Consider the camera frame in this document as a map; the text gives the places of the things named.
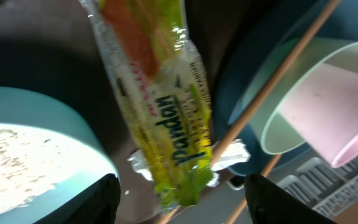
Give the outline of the light blue bowl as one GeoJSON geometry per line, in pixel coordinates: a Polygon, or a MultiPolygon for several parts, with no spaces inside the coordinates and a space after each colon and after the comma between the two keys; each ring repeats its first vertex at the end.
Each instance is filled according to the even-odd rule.
{"type": "Polygon", "coordinates": [[[36,223],[117,173],[73,108],[0,86],[0,223],[36,223]]]}

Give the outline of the wooden chopstick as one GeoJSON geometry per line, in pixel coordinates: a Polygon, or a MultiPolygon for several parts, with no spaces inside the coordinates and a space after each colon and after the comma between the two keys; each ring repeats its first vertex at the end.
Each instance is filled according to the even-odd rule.
{"type": "MultiPolygon", "coordinates": [[[[221,157],[221,155],[225,152],[226,148],[230,143],[235,140],[236,137],[240,134],[240,132],[244,129],[246,124],[250,121],[250,119],[253,117],[253,115],[256,114],[260,106],[264,103],[266,98],[269,96],[269,94],[272,92],[272,90],[276,87],[276,85],[279,83],[279,81],[283,78],[284,74],[287,72],[287,70],[291,67],[293,62],[296,60],[296,58],[299,56],[299,54],[302,53],[304,48],[309,44],[311,39],[315,36],[317,31],[320,30],[320,28],[324,25],[326,20],[330,17],[330,15],[333,13],[333,11],[337,8],[338,4],[340,3],[340,0],[330,0],[328,1],[327,5],[324,7],[324,9],[321,11],[321,13],[317,16],[317,18],[313,21],[313,23],[309,26],[309,28],[306,30],[306,32],[303,34],[303,36],[299,39],[299,41],[296,43],[296,45],[292,48],[292,50],[288,53],[288,55],[285,57],[283,62],[280,64],[280,66],[276,69],[274,74],[268,79],[268,81],[265,83],[263,88],[258,92],[258,94],[254,97],[254,99],[250,102],[250,105],[244,110],[244,112],[241,114],[239,119],[231,126],[230,130],[225,134],[225,136],[220,140],[219,144],[216,146],[213,154],[213,158],[211,159],[210,164],[213,166],[218,159],[221,157]]],[[[262,174],[267,176],[270,171],[273,169],[275,164],[278,162],[278,160],[281,158],[281,154],[278,156],[274,156],[268,164],[264,167],[262,174]]],[[[244,198],[241,203],[237,206],[236,209],[233,210],[231,216],[228,218],[228,220],[225,223],[234,223],[238,216],[240,215],[241,211],[245,208],[247,205],[247,200],[244,198]]],[[[180,209],[180,206],[177,206],[177,208],[173,209],[171,212],[169,212],[167,215],[162,217],[158,222],[156,223],[168,223],[171,219],[171,217],[176,214],[176,212],[180,209]]]]}
{"type": "Polygon", "coordinates": [[[269,160],[269,162],[265,165],[260,174],[252,174],[246,178],[244,185],[246,191],[245,197],[230,214],[229,218],[225,221],[225,224],[233,224],[247,205],[251,207],[253,204],[258,204],[258,198],[264,189],[264,179],[269,175],[269,173],[271,173],[272,169],[278,163],[281,156],[281,154],[273,156],[271,160],[269,160]]]}

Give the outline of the rice grains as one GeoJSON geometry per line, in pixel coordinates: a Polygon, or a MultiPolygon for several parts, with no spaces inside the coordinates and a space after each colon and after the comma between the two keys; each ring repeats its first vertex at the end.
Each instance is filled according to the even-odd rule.
{"type": "Polygon", "coordinates": [[[32,223],[115,165],[99,147],[46,129],[0,124],[0,215],[24,208],[32,223]]]}

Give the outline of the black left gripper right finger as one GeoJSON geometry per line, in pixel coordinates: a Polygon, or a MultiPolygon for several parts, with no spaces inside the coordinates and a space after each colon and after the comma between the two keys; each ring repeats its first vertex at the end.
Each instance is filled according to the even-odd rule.
{"type": "Polygon", "coordinates": [[[253,224],[335,224],[267,178],[263,187],[258,204],[248,206],[253,224]]]}

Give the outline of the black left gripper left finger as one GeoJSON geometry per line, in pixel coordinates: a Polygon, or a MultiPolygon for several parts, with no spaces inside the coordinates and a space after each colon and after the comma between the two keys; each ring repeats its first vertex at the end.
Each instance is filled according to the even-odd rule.
{"type": "Polygon", "coordinates": [[[119,178],[106,174],[35,224],[114,224],[120,200],[119,178]]]}

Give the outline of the white tissue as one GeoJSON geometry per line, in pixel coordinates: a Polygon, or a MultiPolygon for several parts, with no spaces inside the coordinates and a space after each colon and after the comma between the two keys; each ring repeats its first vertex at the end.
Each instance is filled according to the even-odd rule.
{"type": "MultiPolygon", "coordinates": [[[[216,187],[219,184],[219,174],[217,171],[223,170],[240,162],[247,162],[251,154],[246,149],[246,145],[241,139],[236,139],[226,148],[216,163],[212,165],[213,178],[206,184],[208,187],[216,187]]],[[[141,174],[147,181],[153,182],[152,174],[149,170],[144,155],[139,149],[131,154],[127,159],[131,163],[134,172],[141,174]]]]}

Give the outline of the pandan snack wrapper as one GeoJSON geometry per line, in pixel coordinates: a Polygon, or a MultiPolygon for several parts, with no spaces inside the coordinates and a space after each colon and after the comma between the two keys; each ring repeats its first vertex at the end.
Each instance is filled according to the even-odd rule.
{"type": "Polygon", "coordinates": [[[181,0],[83,1],[116,101],[165,211],[212,179],[211,97],[181,0]]]}

